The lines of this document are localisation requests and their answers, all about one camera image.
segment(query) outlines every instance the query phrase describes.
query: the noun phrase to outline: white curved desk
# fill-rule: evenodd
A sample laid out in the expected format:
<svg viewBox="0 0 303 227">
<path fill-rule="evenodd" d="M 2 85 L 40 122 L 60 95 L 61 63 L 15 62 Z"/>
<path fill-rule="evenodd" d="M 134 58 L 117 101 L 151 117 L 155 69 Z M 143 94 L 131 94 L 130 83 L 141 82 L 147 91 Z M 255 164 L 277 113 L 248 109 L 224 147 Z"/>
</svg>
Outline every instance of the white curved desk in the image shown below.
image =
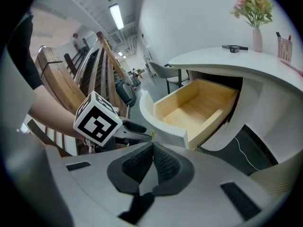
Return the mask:
<svg viewBox="0 0 303 227">
<path fill-rule="evenodd" d="M 221 47 L 185 53 L 169 61 L 169 65 L 214 75 L 242 77 L 240 97 L 230 121 L 224 124 L 202 147 L 221 150 L 251 118 L 262 90 L 262 83 L 303 100 L 303 78 L 284 65 L 279 58 L 253 50 L 230 53 Z"/>
</svg>

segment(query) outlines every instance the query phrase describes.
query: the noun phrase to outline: person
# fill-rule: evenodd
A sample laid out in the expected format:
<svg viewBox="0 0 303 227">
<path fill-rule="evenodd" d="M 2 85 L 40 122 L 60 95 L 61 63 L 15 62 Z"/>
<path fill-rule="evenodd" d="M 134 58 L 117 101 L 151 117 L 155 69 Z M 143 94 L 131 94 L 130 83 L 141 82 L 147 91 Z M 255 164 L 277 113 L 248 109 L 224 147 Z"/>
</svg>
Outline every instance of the person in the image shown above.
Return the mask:
<svg viewBox="0 0 303 227">
<path fill-rule="evenodd" d="M 73 129 L 75 116 L 49 94 L 39 77 L 29 52 L 33 32 L 32 18 L 30 12 L 23 16 L 7 45 L 15 66 L 37 95 L 28 114 L 48 128 L 84 140 L 84 137 Z"/>
<path fill-rule="evenodd" d="M 77 33 L 74 33 L 72 37 L 74 37 L 73 44 L 77 51 L 80 51 L 82 55 L 86 55 L 89 52 L 89 47 L 78 37 Z"/>
</svg>

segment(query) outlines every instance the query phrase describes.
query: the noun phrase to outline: black sleeve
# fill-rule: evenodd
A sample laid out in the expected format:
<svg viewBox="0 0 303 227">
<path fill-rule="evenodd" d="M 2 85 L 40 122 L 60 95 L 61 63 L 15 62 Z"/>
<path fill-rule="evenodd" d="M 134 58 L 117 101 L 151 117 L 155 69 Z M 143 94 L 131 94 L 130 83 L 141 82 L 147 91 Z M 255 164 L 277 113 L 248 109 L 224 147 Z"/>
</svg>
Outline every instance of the black sleeve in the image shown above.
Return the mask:
<svg viewBox="0 0 303 227">
<path fill-rule="evenodd" d="M 23 78 L 32 89 L 35 89 L 42 85 L 42 81 L 29 52 L 33 32 L 32 18 L 32 15 L 27 17 L 13 32 L 8 43 L 8 51 Z"/>
</svg>

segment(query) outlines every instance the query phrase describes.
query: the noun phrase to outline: gray chair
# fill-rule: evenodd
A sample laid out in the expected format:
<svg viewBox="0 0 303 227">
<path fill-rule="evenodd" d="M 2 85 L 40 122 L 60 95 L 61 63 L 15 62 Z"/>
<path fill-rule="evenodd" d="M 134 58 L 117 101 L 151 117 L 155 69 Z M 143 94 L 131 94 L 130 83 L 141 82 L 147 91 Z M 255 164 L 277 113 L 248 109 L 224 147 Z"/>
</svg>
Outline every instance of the gray chair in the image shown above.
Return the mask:
<svg viewBox="0 0 303 227">
<path fill-rule="evenodd" d="M 158 77 L 166 79 L 168 94 L 170 94 L 169 82 L 177 84 L 180 88 L 181 82 L 189 79 L 186 70 L 160 66 L 153 61 L 149 61 L 148 64 L 155 70 Z"/>
</svg>

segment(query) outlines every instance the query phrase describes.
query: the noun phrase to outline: white countertop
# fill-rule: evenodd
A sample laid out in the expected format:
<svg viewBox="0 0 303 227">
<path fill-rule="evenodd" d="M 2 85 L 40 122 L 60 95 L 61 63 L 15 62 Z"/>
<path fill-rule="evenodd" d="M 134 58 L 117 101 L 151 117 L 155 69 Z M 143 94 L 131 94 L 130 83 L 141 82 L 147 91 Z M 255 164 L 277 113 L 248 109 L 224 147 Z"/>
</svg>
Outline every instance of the white countertop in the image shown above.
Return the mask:
<svg viewBox="0 0 303 227">
<path fill-rule="evenodd" d="M 266 78 L 283 87 L 303 92 L 303 77 L 290 67 L 283 64 L 279 58 L 259 53 L 249 49 L 238 53 L 230 53 L 222 47 L 207 48 L 179 55 L 169 61 L 171 66 L 194 70 L 195 68 L 209 74 L 220 74 L 226 76 L 243 76 L 252 74 Z"/>
</svg>

